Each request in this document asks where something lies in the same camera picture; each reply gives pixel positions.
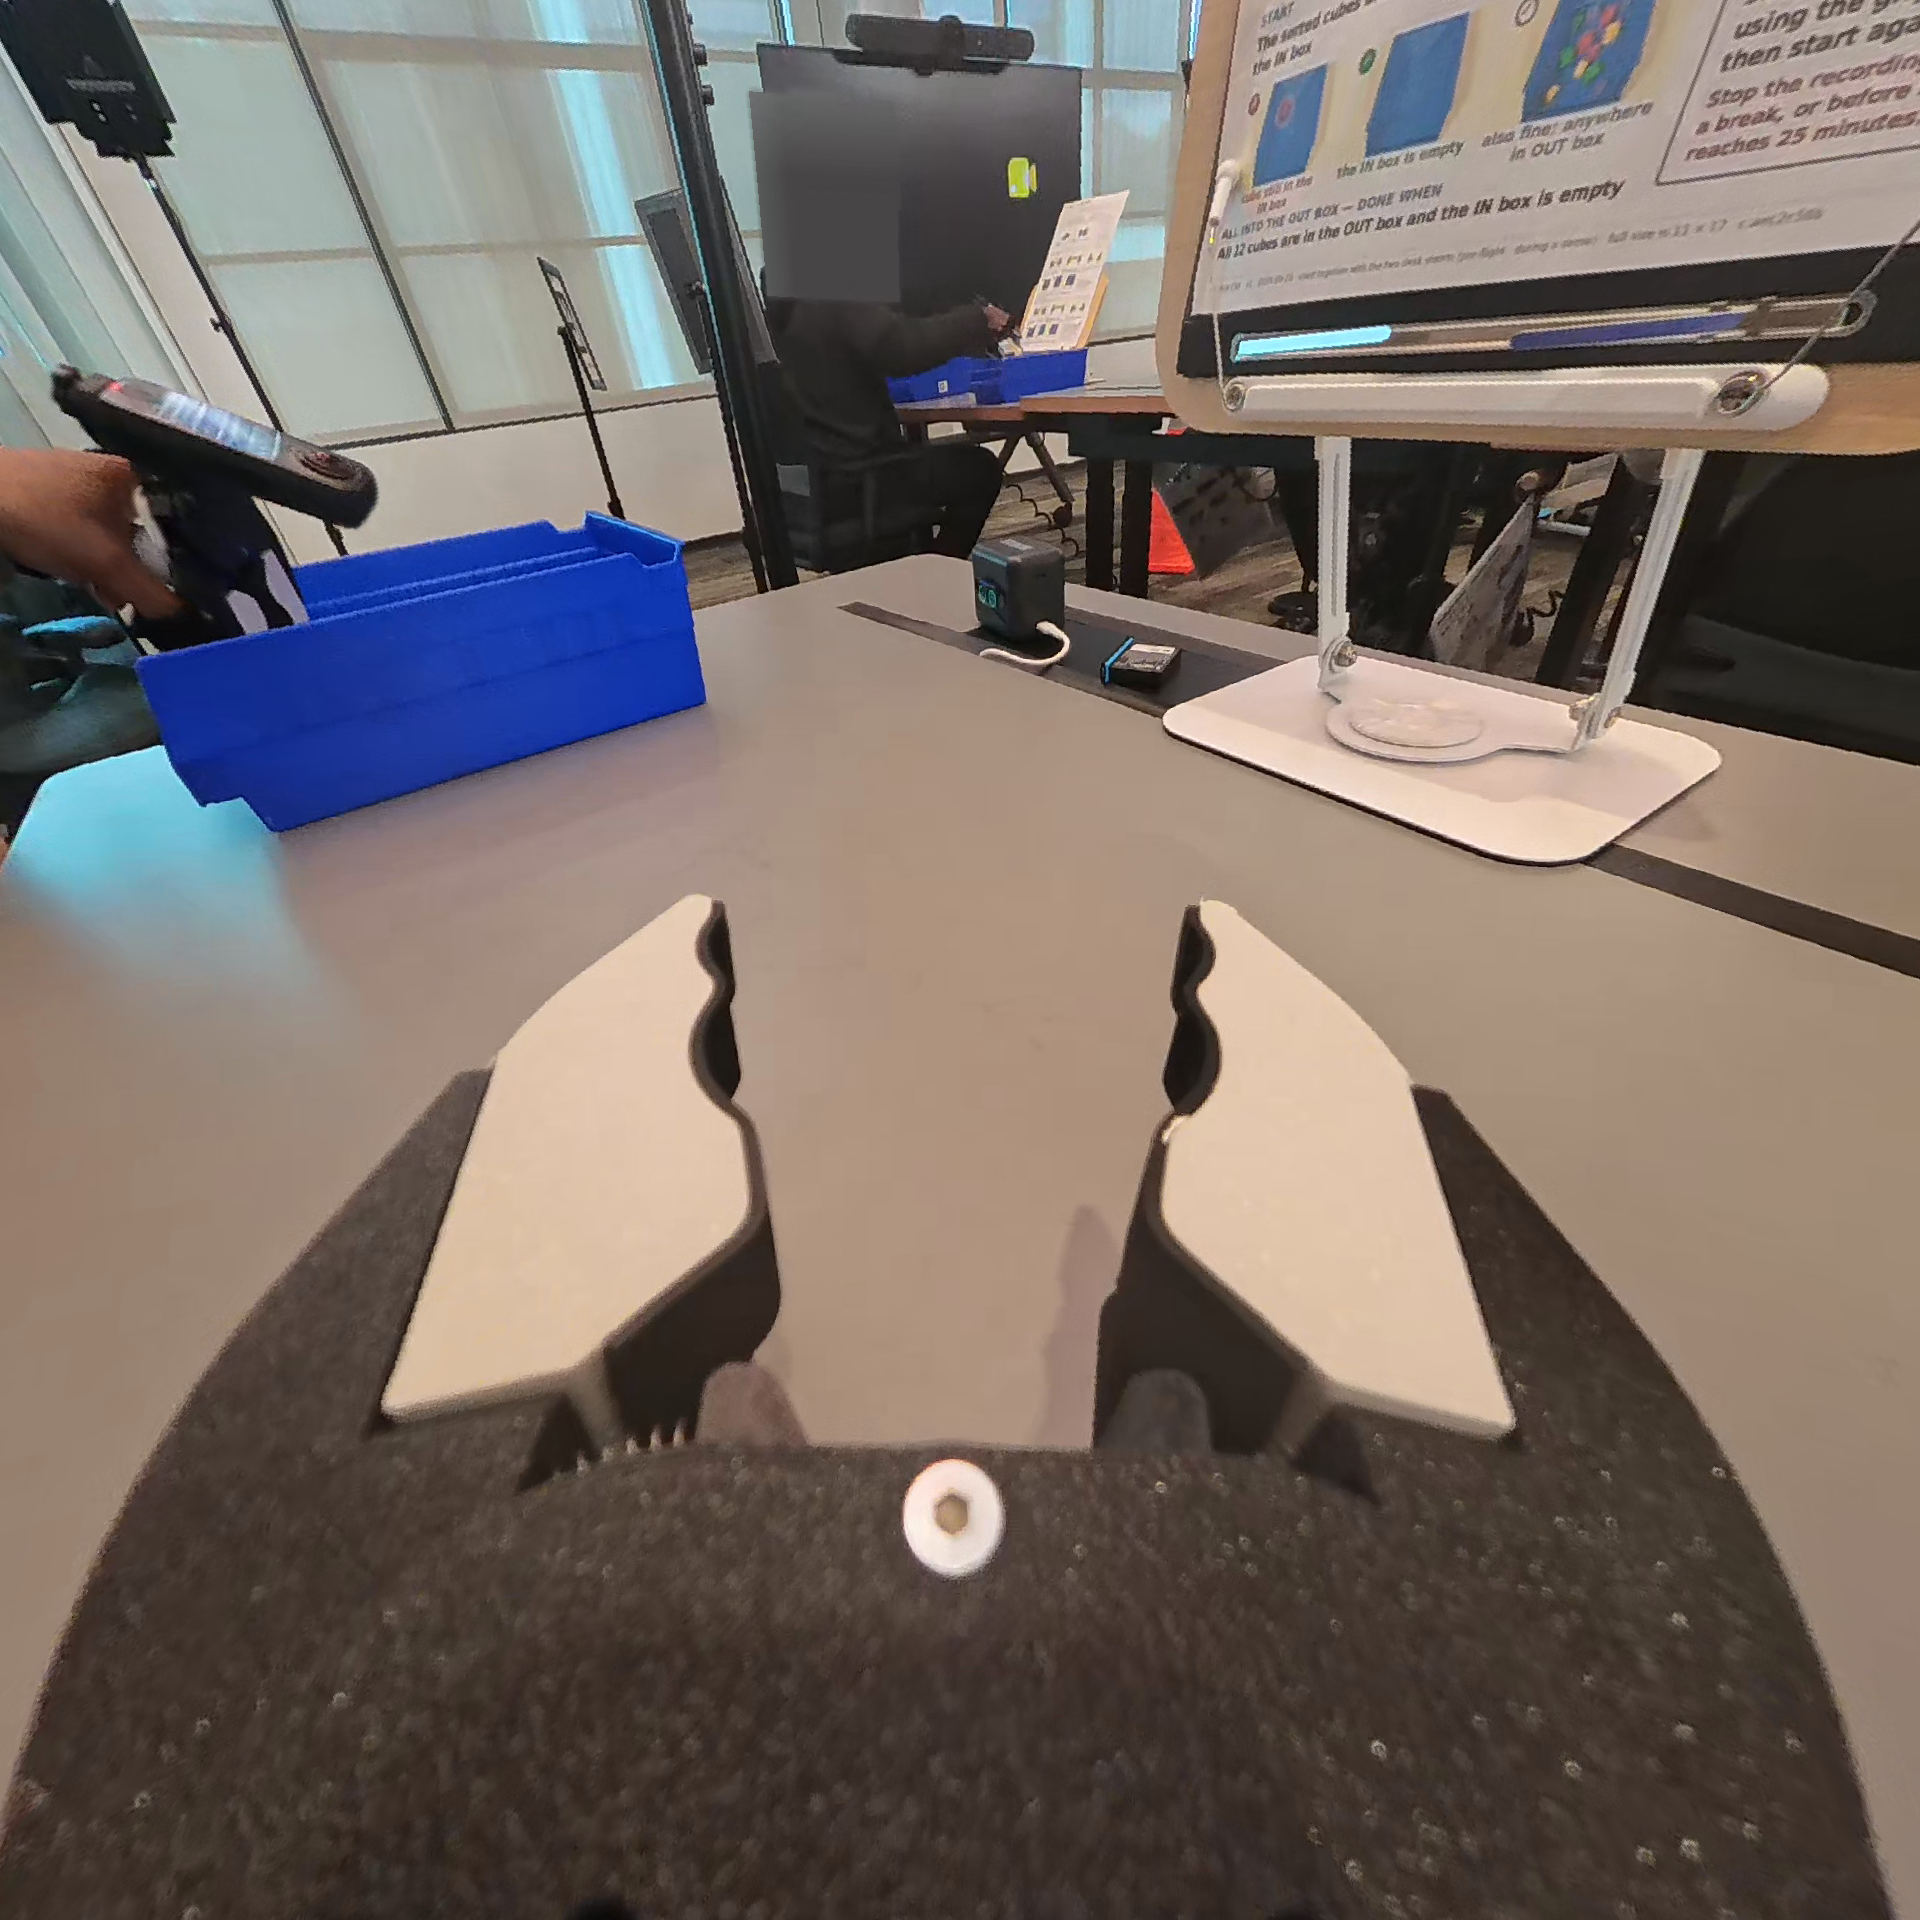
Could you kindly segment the black ceiling pole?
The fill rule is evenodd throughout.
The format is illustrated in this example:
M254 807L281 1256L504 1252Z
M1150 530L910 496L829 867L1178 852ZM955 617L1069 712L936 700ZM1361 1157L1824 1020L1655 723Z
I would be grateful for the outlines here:
M593 458L602 474L606 496L609 496L609 517L624 522L624 503L617 492L617 480L613 472L613 463L609 458L609 447L603 437L603 427L600 424L600 415L594 412L594 396L609 394L606 376L600 367L600 359L593 349L587 339L583 317L579 313L576 301L571 300L568 279L558 264L550 261L547 256L536 259L539 274L545 279L545 289L555 306L558 313L558 339L563 344L568 368L571 376L571 384L579 399L579 407L587 427L587 439L593 447Z

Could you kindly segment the large black display screen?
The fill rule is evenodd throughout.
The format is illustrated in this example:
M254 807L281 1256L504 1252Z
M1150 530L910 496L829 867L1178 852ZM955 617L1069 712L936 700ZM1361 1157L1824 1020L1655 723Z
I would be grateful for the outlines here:
M765 44L750 97L760 236L775 298L991 305L1019 317L1085 194L1074 67L929 72Z

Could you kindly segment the wooden desk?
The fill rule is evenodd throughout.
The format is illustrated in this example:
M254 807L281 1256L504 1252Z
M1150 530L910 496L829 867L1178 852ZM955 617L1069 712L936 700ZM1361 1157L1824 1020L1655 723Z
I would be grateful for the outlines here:
M1176 466L1184 449L1161 394L1082 387L1002 403L962 396L910 400L897 417L913 442L941 425L995 449L1002 476L1019 452L1030 456L1047 493L1026 506L1071 538L1086 585L1150 594L1157 468Z

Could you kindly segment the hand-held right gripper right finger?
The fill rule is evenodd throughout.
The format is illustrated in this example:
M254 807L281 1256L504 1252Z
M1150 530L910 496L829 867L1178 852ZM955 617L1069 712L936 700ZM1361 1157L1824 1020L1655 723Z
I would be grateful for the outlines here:
M1169 1115L1098 1316L1095 1445L1361 1463L1368 1424L1512 1443L1398 1053L1229 904L1187 908L1176 953Z

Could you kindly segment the black office chair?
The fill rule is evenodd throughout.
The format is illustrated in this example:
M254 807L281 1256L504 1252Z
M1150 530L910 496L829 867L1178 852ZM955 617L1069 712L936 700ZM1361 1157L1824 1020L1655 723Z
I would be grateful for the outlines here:
M845 575L929 553L941 536L931 444L842 458L801 425L775 458L791 561Z

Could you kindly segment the black webcam bar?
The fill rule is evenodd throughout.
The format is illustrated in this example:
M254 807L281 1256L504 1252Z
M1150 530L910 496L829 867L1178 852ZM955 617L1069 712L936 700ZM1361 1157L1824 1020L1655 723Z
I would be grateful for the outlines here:
M1026 65L1037 34L1019 28L970 23L960 17L909 18L853 11L845 21L846 58L865 65L909 67L929 74L997 74Z

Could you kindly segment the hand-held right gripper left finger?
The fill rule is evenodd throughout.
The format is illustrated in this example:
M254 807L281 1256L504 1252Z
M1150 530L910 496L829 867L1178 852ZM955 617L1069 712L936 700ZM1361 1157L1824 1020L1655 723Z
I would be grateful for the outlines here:
M590 1443L688 1443L782 1306L739 1104L730 915L687 896L511 1035L382 1388L389 1424L555 1401Z

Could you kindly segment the black round device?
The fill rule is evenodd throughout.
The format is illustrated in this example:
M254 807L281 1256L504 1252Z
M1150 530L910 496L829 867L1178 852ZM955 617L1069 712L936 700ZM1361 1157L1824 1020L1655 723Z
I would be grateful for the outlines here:
M1065 553L1038 538L986 540L973 551L976 626L1032 641L1065 625Z

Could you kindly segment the black thin monitor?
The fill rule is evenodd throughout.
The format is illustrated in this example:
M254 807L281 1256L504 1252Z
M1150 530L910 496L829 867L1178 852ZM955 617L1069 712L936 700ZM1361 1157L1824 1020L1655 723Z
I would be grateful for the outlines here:
M709 378L713 373L713 323L683 192L667 187L639 200L633 208L688 356L697 373Z

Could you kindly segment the white tablet stand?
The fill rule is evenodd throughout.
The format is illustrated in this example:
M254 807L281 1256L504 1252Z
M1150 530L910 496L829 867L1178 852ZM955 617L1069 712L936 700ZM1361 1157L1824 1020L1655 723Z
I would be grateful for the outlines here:
M1597 317L1334 328L1240 347L1217 339L1238 424L1314 425L1317 653L1165 713L1217 756L1522 867L1610 848L1720 771L1714 748L1619 723L1661 602L1704 435L1760 442L1808 425L1832 383L1814 347L1875 316L1847 296L1619 308ZM1589 435L1661 447L1662 488L1601 690L1577 705L1368 656L1354 641L1354 442L1334 425Z

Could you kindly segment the black mesh chair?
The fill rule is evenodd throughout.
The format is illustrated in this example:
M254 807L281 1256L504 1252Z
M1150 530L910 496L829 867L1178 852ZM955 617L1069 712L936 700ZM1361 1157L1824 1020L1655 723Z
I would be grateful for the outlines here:
M1919 456L1709 458L1635 703L1919 764Z

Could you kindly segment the small instruction sheet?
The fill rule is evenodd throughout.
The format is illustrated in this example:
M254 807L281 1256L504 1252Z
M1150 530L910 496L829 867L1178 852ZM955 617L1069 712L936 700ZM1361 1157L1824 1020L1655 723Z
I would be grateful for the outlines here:
M1026 300L1019 354L1079 352L1090 346L1128 202L1130 192L1122 191L1061 208L1041 279Z

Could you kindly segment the person's left hand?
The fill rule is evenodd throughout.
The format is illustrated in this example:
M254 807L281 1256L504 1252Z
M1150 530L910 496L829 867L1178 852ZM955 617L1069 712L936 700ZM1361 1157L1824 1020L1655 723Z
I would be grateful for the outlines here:
M7 567L89 593L112 612L176 617L186 603L139 556L137 477L102 451L2 451Z

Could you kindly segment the black floor lamp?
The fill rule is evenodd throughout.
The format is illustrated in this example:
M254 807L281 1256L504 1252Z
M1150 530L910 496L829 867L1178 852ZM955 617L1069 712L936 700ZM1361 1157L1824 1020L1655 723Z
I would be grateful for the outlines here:
M730 192L719 169L704 49L683 2L648 2L648 37L657 59L664 115L688 205L693 249L704 274L711 323L711 378L736 456L743 536L761 593L791 588L801 572L784 527L777 458L761 417L757 298L736 248Z

